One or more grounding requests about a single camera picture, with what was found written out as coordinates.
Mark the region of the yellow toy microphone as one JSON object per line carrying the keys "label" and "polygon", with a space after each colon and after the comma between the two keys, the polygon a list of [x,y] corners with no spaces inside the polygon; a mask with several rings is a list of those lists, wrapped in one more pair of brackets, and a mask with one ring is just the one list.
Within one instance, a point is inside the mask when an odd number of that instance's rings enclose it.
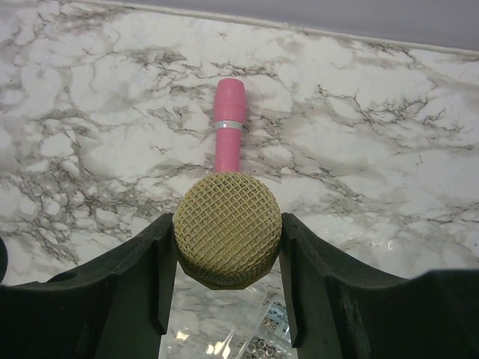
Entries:
{"label": "yellow toy microphone", "polygon": [[184,272],[214,290],[245,289],[270,272],[280,251],[275,196],[239,172],[198,180],[181,200],[173,225]]}

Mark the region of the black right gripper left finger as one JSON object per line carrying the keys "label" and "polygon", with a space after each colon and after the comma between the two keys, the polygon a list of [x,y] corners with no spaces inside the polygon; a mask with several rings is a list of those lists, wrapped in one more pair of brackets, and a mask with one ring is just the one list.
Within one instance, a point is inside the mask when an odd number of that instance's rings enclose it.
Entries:
{"label": "black right gripper left finger", "polygon": [[173,216],[44,283],[1,287],[2,358],[157,358],[177,268]]}

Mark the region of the pink toy microphone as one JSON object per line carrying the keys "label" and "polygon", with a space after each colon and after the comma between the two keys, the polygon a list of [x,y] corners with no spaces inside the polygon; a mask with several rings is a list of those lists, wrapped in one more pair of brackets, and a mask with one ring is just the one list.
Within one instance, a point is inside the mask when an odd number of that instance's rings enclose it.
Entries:
{"label": "pink toy microphone", "polygon": [[213,119],[216,129],[215,172],[238,172],[246,93],[238,79],[222,79],[216,87]]}

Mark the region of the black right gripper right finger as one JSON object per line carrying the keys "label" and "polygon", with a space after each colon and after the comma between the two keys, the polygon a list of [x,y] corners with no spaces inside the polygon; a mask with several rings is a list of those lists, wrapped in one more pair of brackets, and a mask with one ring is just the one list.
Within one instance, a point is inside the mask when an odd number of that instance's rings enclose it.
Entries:
{"label": "black right gripper right finger", "polygon": [[282,216],[281,278],[300,358],[476,358],[478,271],[375,269]]}

